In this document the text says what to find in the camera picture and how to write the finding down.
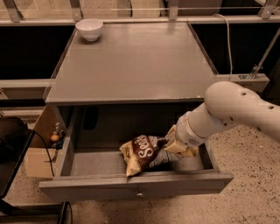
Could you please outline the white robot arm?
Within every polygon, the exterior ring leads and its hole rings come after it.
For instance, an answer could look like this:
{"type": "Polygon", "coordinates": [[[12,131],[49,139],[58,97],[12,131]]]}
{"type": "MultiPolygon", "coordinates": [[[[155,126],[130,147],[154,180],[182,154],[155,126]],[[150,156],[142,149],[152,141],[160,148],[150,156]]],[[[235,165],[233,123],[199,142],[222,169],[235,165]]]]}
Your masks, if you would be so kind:
{"type": "Polygon", "coordinates": [[[189,156],[193,148],[218,132],[246,125],[280,142],[280,107],[250,89],[229,81],[211,85],[204,102],[183,114],[166,135],[166,151],[189,156]]]}

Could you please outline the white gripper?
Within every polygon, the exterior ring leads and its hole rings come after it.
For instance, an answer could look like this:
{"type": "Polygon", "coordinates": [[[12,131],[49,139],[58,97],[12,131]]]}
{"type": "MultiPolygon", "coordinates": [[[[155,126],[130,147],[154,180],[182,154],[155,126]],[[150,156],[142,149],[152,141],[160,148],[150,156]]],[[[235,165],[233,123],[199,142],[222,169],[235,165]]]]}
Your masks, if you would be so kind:
{"type": "Polygon", "coordinates": [[[190,114],[190,112],[186,112],[178,119],[176,125],[171,126],[165,136],[169,142],[164,146],[166,151],[186,158],[196,157],[199,153],[197,146],[207,140],[196,134],[191,128],[190,114]]]}

